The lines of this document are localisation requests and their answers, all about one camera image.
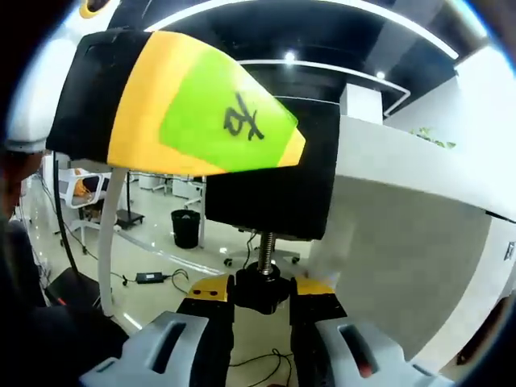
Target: chair leg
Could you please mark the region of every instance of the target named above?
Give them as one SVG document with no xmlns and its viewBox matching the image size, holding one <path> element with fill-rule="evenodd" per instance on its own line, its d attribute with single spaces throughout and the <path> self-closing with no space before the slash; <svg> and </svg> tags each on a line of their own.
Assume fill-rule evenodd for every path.
<svg viewBox="0 0 516 387">
<path fill-rule="evenodd" d="M 87 253 L 87 250 L 86 250 L 86 237 L 85 237 L 84 229 L 85 229 L 85 226 L 84 226 L 84 225 L 81 225 L 81 244 L 82 244 L 82 253 L 83 253 L 83 254 L 86 254 L 86 253 Z"/>
</svg>

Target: floor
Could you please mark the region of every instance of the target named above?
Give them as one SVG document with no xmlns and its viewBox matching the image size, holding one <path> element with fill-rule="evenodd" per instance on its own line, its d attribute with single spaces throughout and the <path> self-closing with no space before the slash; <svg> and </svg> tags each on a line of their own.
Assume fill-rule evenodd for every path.
<svg viewBox="0 0 516 387">
<path fill-rule="evenodd" d="M 206 239 L 204 248 L 184 250 L 173 242 L 172 222 L 170 212 L 183 208 L 184 199 L 177 198 L 171 193 L 164 195 L 163 190 L 152 192 L 138 187 L 138 182 L 131 183 L 132 209 L 145 215 L 143 224 L 127 231 L 129 237 L 137 239 L 139 244 L 146 248 L 134 245 L 132 242 L 116 235 L 112 247 L 112 270 L 114 273 L 127 278 L 135 278 L 138 272 L 173 273 L 177 268 L 185 266 L 175 262 L 174 256 L 190 260 L 196 264 L 205 265 L 220 272 L 235 273 L 243 264 L 242 259 L 235 259 L 231 268 L 223 264 L 227 254 L 234 251 L 245 251 L 249 233 L 238 232 L 234 227 L 207 221 Z M 27 196 L 23 198 L 23 209 L 31 242 L 35 254 L 43 261 L 47 261 L 52 268 L 50 280 L 55 278 L 69 266 L 65 250 L 60 246 L 60 237 L 48 229 L 48 214 L 45 210 L 45 193 L 39 180 L 34 179 Z M 86 247 L 94 254 L 97 253 L 96 230 L 86 230 Z M 88 255 L 83 255 L 80 244 L 69 238 L 73 255 L 78 268 L 84 274 L 97 279 L 97 262 Z M 258 238 L 253 241 L 258 245 Z M 310 243 L 278 241 L 277 247 L 298 252 L 306 258 L 310 251 Z M 285 269 L 293 272 L 302 270 L 303 259 L 299 266 L 290 263 L 283 264 Z M 178 277 L 176 283 L 182 289 L 189 287 L 197 280 L 206 277 L 205 273 L 186 268 L 189 281 Z M 142 326 L 151 322 L 165 310 L 176 310 L 184 294 L 176 290 L 170 281 L 163 284 L 137 285 L 129 283 L 123 286 L 122 280 L 112 277 L 111 281 L 114 300 L 114 319 L 129 333 L 137 332 Z M 231 354 L 233 364 L 270 353 L 277 348 L 280 353 L 290 353 L 289 337 L 289 308 L 288 302 L 279 306 L 278 311 L 271 316 L 263 316 L 253 310 L 236 308 L 235 323 L 233 326 L 235 346 Z M 277 365 L 277 358 L 270 356 L 257 360 L 238 368 L 230 368 L 227 386 L 243 387 L 253 385 L 265 378 Z M 266 382 L 259 384 L 285 385 L 289 374 L 289 366 L 285 360 L 278 372 Z M 295 369 L 290 385 L 297 385 Z"/>
</svg>

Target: black marker writing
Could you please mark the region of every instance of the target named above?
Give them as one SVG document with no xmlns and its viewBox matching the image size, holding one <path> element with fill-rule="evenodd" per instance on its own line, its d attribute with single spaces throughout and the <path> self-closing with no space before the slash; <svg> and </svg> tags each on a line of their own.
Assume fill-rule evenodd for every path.
<svg viewBox="0 0 516 387">
<path fill-rule="evenodd" d="M 245 106 L 245 103 L 243 102 L 242 96 L 240 93 L 236 93 L 236 100 L 239 103 L 240 110 L 242 111 L 242 114 L 239 114 L 235 109 L 232 107 L 228 107 L 226 109 L 226 116 L 224 117 L 224 129 L 227 129 L 232 135 L 239 135 L 242 131 L 243 125 L 245 123 L 248 123 L 251 129 L 249 130 L 248 134 L 248 140 L 251 141 L 252 137 L 256 135 L 258 139 L 264 139 L 264 134 L 258 130 L 258 127 L 256 126 L 256 112 L 258 110 L 255 110 L 255 112 L 252 114 L 252 116 L 249 114 L 248 107 Z M 233 126 L 233 122 L 231 119 L 237 119 L 239 122 L 239 126 L 237 129 Z"/>
</svg>

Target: cable on floor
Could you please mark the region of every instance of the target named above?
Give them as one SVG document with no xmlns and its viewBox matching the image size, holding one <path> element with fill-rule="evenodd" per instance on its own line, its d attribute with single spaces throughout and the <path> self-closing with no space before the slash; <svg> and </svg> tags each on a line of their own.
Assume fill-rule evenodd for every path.
<svg viewBox="0 0 516 387">
<path fill-rule="evenodd" d="M 46 185 L 46 183 L 44 182 L 43 179 L 41 179 L 41 183 L 43 185 L 43 191 L 47 194 L 48 199 L 50 200 L 50 204 L 52 205 L 52 209 L 54 211 L 54 214 L 57 215 L 57 211 L 56 211 L 56 207 L 54 206 L 54 203 L 53 203 L 52 195 L 50 194 L 50 191 L 48 190 L 48 187 L 47 187 L 47 185 Z M 81 240 L 79 238 L 77 238 L 70 231 L 70 228 L 68 227 L 68 224 L 66 224 L 65 222 L 63 222 L 63 224 L 64 224 L 64 227 L 66 228 L 66 230 L 68 231 L 68 233 L 72 236 L 72 238 L 74 238 L 84 248 L 84 251 L 86 252 L 86 254 L 91 256 L 95 260 L 98 260 L 98 258 L 92 252 L 90 252 L 86 246 L 84 246 L 82 244 Z M 115 273 L 115 272 L 110 272 L 110 273 L 111 273 L 112 276 L 120 278 L 122 280 L 122 285 L 124 285 L 124 286 L 127 286 L 128 282 L 136 282 L 135 280 L 130 280 L 129 278 L 127 278 L 123 274 L 118 274 L 118 273 Z"/>
<path fill-rule="evenodd" d="M 278 360 L 277 361 L 277 366 L 274 368 L 274 370 L 271 373 L 269 373 L 269 375 L 267 377 L 265 377 L 261 381 L 258 381 L 258 382 L 254 383 L 252 385 L 249 385 L 248 387 L 256 387 L 260 383 L 263 383 L 264 381 L 267 381 L 268 379 L 270 379 L 277 372 L 277 370 L 280 369 L 280 367 L 281 367 L 281 360 L 282 359 L 286 359 L 287 362 L 289 363 L 289 376 L 287 377 L 287 383 L 285 385 L 286 387 L 289 387 L 290 377 L 292 376 L 292 363 L 290 362 L 289 356 L 293 356 L 293 353 L 289 353 L 288 355 L 283 355 L 276 348 L 273 348 L 273 352 L 272 353 L 268 353 L 268 354 L 262 355 L 262 356 L 253 357 L 253 358 L 245 360 L 245 361 L 243 361 L 241 363 L 229 364 L 229 366 L 230 367 L 240 367 L 241 365 L 245 365 L 247 363 L 251 363 L 252 361 L 259 360 L 259 359 L 264 359 L 265 357 L 270 357 L 270 356 L 277 356 L 277 360 Z"/>
<path fill-rule="evenodd" d="M 50 191 L 48 191 L 48 187 L 46 186 L 45 182 L 42 180 L 41 181 L 43 183 L 43 187 L 44 187 L 44 191 L 45 193 L 47 194 L 48 198 L 51 198 L 51 195 L 50 195 Z M 86 246 L 84 246 L 81 242 L 81 240 L 79 238 L 77 238 L 69 229 L 68 227 L 68 224 L 64 223 L 64 227 L 66 227 L 66 230 L 68 231 L 68 233 L 85 249 L 86 251 L 86 254 L 88 254 L 89 256 L 91 256 L 92 258 L 94 258 L 95 260 L 98 260 L 98 257 L 96 257 L 94 254 L 92 254 L 88 248 Z M 115 273 L 115 272 L 110 272 L 112 276 L 114 277 L 117 277 L 117 278 L 120 278 L 123 282 L 122 282 L 122 285 L 124 286 L 127 286 L 127 283 L 128 282 L 133 282 L 133 283 L 136 283 L 135 280 L 130 280 L 129 278 L 127 278 L 126 276 L 124 275 L 121 275 L 121 274 L 118 274 L 118 273 Z M 182 292 L 183 294 L 188 294 L 188 292 L 184 289 L 182 289 L 181 287 L 179 287 L 176 282 L 175 282 L 175 277 L 178 276 L 178 275 L 182 275 L 184 278 L 186 278 L 187 281 L 189 281 L 189 275 L 188 275 L 188 272 L 186 270 L 184 270 L 183 268 L 179 268 L 177 269 L 174 273 L 172 273 L 171 275 L 167 275 L 167 276 L 164 276 L 164 278 L 170 278 L 171 281 L 172 281 L 172 285 L 174 288 L 176 288 L 177 290 L 179 290 L 180 292 Z"/>
<path fill-rule="evenodd" d="M 179 286 L 177 286 L 176 282 L 174 281 L 174 279 L 176 278 L 176 276 L 178 275 L 182 275 L 184 278 L 186 278 L 187 281 L 189 281 L 189 277 L 188 277 L 188 272 L 186 270 L 184 270 L 183 268 L 179 268 L 177 269 L 174 273 L 172 273 L 171 275 L 169 276 L 164 276 L 165 279 L 167 278 L 170 278 L 170 281 L 172 281 L 172 285 L 174 288 L 176 288 L 177 290 L 179 290 L 181 293 L 183 294 L 188 294 L 188 292 L 182 288 L 180 288 Z"/>
<path fill-rule="evenodd" d="M 243 263 L 242 268 L 245 268 L 248 265 L 249 258 L 251 258 L 251 242 L 253 239 L 255 239 L 255 236 L 258 234 L 258 231 L 254 231 L 251 236 L 249 237 L 248 242 L 246 243 L 246 246 L 248 247 L 248 258 Z"/>
</svg>

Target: white wall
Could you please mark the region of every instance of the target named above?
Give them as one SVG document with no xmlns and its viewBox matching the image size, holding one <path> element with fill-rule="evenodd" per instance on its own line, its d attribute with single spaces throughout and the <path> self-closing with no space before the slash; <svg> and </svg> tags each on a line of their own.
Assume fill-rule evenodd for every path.
<svg viewBox="0 0 516 387">
<path fill-rule="evenodd" d="M 443 196 L 516 220 L 516 201 L 494 173 L 405 131 L 340 117 L 336 175 Z"/>
<path fill-rule="evenodd" d="M 396 114 L 384 125 L 403 131 L 417 131 L 420 127 L 432 129 L 431 136 L 441 141 L 460 142 L 467 134 L 464 99 L 457 77 L 443 83 Z"/>
<path fill-rule="evenodd" d="M 495 181 L 500 200 L 516 200 L 516 81 L 505 57 L 491 46 L 456 67 L 457 77 L 385 120 L 409 131 L 430 127 L 436 139 Z"/>
</svg>

